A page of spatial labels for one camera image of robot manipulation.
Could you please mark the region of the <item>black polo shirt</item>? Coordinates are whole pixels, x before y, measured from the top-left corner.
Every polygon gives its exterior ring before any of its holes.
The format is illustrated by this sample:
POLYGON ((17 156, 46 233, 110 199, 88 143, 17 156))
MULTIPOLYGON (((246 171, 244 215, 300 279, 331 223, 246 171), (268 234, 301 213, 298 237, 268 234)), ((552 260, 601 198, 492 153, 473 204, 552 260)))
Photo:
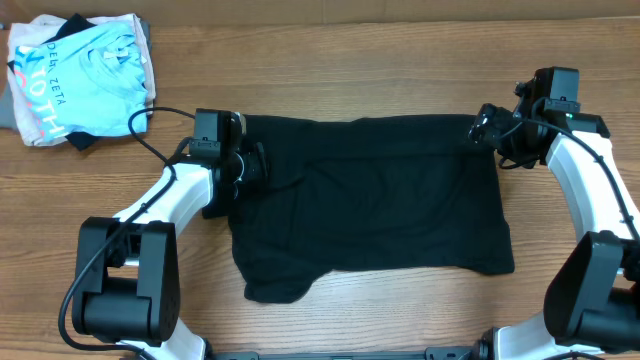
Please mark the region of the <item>black polo shirt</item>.
POLYGON ((242 149, 268 175, 222 190, 244 295, 292 303, 334 271, 453 266, 513 272, 493 151, 470 115, 318 122, 250 115, 242 149))

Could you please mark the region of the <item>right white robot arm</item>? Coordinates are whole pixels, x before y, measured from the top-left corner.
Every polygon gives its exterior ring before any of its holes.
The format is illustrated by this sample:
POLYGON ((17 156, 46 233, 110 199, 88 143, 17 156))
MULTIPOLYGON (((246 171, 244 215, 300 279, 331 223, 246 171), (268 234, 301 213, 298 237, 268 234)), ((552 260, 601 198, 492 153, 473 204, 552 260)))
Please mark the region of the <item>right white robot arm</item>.
POLYGON ((489 359, 596 359, 639 348, 639 211, 616 169, 602 120, 482 106, 469 137, 514 163, 538 161, 558 181, 577 244, 541 313, 488 333, 489 359))

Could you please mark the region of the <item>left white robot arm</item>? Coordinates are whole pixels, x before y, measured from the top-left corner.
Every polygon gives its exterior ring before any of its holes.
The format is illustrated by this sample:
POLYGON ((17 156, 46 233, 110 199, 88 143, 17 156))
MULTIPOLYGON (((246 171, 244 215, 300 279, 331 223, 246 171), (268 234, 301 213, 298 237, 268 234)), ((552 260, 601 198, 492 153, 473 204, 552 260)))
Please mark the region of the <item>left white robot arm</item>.
POLYGON ((162 176, 112 217, 90 217, 79 231, 75 278, 58 315, 70 347, 130 352, 138 359, 210 359, 209 342, 180 318, 177 239, 202 210, 219 210, 249 180, 264 181, 262 144, 186 138, 162 176))

